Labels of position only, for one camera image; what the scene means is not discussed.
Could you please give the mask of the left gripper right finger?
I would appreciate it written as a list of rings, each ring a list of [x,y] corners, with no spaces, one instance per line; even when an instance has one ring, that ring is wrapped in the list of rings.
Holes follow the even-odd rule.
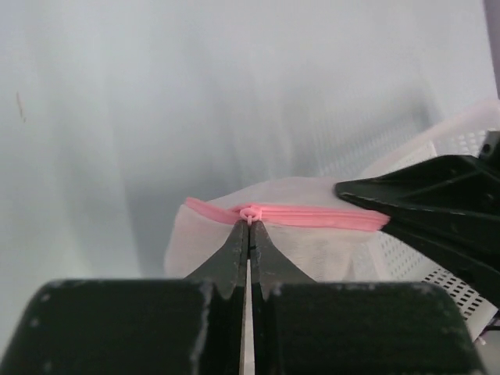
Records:
[[[248,235],[257,374],[483,374],[452,298],[423,282],[316,282]]]

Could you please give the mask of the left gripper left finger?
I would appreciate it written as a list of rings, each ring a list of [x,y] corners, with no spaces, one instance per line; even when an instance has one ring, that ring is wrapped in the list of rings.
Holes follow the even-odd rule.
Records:
[[[67,279],[28,302],[4,374],[239,374],[249,230],[178,279]]]

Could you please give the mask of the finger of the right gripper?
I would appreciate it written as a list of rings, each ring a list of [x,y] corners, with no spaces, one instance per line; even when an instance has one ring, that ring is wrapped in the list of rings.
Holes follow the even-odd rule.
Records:
[[[334,186],[335,195],[389,216],[382,231],[484,297],[499,295],[499,163],[445,155]]]

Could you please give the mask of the white perforated plastic tray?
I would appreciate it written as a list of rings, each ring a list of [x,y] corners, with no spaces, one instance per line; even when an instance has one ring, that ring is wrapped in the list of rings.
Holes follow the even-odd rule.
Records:
[[[499,103],[476,105],[376,161],[337,196],[389,217],[373,274],[444,288],[477,338],[499,309]]]

